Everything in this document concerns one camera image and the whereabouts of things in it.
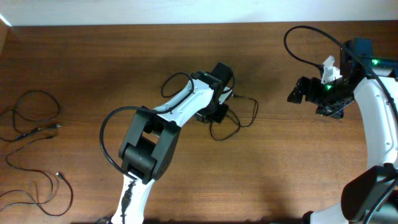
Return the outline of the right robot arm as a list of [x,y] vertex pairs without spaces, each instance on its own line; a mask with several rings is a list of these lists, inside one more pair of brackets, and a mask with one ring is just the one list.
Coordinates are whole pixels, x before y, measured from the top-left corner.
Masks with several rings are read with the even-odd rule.
[[357,102],[367,145],[367,169],[345,185],[340,202],[309,211],[303,223],[397,223],[397,61],[373,55],[370,39],[340,48],[340,67],[328,57],[320,78],[301,77],[287,100],[317,106],[316,113],[341,119]]

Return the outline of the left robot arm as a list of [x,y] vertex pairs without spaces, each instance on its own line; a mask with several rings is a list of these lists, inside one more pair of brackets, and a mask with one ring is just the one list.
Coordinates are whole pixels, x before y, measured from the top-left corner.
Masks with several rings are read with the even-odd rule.
[[211,72],[188,75],[187,85],[154,109],[132,107],[136,113],[118,152],[115,168],[123,174],[118,208],[108,223],[142,223],[149,192],[170,165],[181,128],[192,117],[202,123],[220,123],[232,95],[231,67],[218,63]]

